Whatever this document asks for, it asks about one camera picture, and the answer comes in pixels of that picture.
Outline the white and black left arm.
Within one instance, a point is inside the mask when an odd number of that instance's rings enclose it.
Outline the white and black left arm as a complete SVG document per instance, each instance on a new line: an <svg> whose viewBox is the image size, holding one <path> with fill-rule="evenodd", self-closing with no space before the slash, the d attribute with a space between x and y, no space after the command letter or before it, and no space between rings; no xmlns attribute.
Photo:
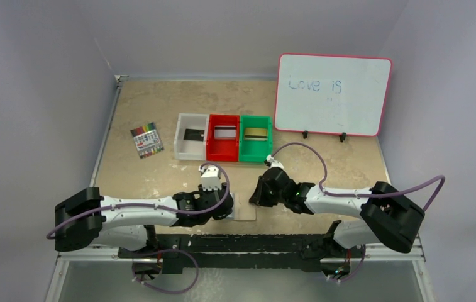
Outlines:
<svg viewBox="0 0 476 302"><path fill-rule="evenodd" d="M55 250L71 252L90 245L108 245L137 251L154 246L152 226L205 225L232 215L233 195L226 184L220 190L198 189L157 199L122 199L103 196L87 187L55 207L55 226L46 235Z"/></svg>

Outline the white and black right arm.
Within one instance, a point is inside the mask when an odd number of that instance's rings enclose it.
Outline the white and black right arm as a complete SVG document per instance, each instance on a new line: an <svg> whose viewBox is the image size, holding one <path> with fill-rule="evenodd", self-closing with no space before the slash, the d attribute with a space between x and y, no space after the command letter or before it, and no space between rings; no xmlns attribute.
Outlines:
<svg viewBox="0 0 476 302"><path fill-rule="evenodd" d="M386 182L371 188L333 189L322 192L317 184L296 183L280 167L271 167L258 178L251 204L283 204L297 214L329 213L353 217L331 225L328 239L339 247L381 243L400 253L411 251L425 212Z"/></svg>

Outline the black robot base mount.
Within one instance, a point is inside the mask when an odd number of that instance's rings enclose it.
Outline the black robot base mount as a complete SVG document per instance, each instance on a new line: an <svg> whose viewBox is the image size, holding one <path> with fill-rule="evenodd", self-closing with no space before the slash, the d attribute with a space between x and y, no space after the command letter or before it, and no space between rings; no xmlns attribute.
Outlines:
<svg viewBox="0 0 476 302"><path fill-rule="evenodd" d="M118 250L120 259L160 259L163 272L185 268L298 269L347 274L362 248L339 247L326 233L297 235L188 235L150 232L146 247Z"/></svg>

